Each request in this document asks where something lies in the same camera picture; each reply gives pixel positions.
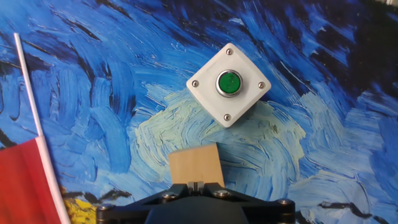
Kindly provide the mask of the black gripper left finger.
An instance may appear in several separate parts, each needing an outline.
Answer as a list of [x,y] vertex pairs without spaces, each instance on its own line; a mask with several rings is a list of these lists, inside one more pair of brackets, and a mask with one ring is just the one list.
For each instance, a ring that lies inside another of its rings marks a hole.
[[102,204],[96,209],[97,224],[144,223],[149,213],[166,203],[192,196],[196,183],[173,184],[169,189],[125,206]]

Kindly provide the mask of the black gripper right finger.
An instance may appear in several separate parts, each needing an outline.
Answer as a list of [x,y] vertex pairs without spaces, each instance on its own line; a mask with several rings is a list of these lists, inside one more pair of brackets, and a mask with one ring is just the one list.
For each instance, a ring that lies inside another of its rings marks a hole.
[[218,183],[196,183],[196,195],[209,201],[200,213],[226,223],[295,223],[295,202],[287,198],[264,201]]

